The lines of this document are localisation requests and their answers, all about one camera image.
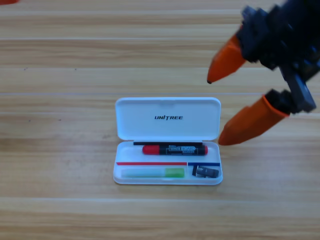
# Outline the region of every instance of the red object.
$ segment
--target red object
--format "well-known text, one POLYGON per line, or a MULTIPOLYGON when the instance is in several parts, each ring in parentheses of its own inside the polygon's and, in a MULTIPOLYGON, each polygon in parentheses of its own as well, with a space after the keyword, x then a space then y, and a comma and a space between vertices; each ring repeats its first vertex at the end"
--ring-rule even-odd
POLYGON ((16 4, 19 0, 0 0, 0 5, 16 4))
POLYGON ((119 166, 186 166, 186 162, 124 162, 120 161, 116 163, 119 166))
POLYGON ((212 84, 235 73, 245 62, 237 36, 233 35, 213 58, 208 71, 207 82, 212 84))
MULTIPOLYGON (((142 152, 146 155, 165 155, 165 147, 160 145, 145 145, 142 148, 142 152)), ((204 146, 204 155, 208 154, 208 146, 204 146)))
POLYGON ((241 144, 260 136, 289 116, 275 109, 263 96, 252 106, 243 108, 227 122, 218 143, 222 146, 241 144))
POLYGON ((159 145, 145 145, 142 148, 142 152, 147 155, 159 155, 160 146, 159 145))

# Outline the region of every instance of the wood grain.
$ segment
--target wood grain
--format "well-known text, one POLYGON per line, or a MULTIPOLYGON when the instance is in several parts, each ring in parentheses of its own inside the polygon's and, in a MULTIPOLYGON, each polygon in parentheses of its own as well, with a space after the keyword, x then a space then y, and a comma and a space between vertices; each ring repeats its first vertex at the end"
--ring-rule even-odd
MULTIPOLYGON (((268 0, 21 0, 0 7, 0 239, 318 240, 320 110, 220 146, 217 186, 113 180, 115 102, 216 97, 220 131, 279 70, 207 84, 249 4, 268 0)), ((319 77, 308 86, 320 105, 319 77)))

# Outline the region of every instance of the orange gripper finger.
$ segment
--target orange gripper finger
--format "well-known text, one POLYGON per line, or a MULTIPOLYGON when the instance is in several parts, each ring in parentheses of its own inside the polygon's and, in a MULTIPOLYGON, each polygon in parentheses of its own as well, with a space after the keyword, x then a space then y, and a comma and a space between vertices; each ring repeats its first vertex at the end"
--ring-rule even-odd
POLYGON ((252 106, 243 108, 227 122, 218 143, 222 146, 241 144, 260 136, 289 116, 275 109, 263 96, 252 106))
POLYGON ((246 60, 242 57, 239 40, 234 34, 213 58, 207 82, 212 84, 226 76, 235 73, 246 60))

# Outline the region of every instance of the robotic hand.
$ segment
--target robotic hand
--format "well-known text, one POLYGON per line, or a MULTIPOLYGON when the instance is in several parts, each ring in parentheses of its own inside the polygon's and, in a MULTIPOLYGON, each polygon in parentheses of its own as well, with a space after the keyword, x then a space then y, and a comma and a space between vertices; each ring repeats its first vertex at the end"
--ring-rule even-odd
POLYGON ((306 82, 320 70, 320 0, 288 0, 267 13, 247 6, 240 29, 213 58, 207 82, 236 72, 246 61, 279 68, 290 91, 274 89, 246 106, 225 126, 220 145, 260 136, 290 114, 316 108, 306 82))

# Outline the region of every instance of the blue stripe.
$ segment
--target blue stripe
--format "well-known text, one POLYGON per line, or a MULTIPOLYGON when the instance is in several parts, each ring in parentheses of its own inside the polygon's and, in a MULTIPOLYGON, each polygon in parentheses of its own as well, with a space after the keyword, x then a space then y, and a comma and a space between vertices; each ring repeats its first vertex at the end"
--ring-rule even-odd
POLYGON ((212 167, 220 167, 221 164, 218 162, 188 162, 188 166, 212 166, 212 167))

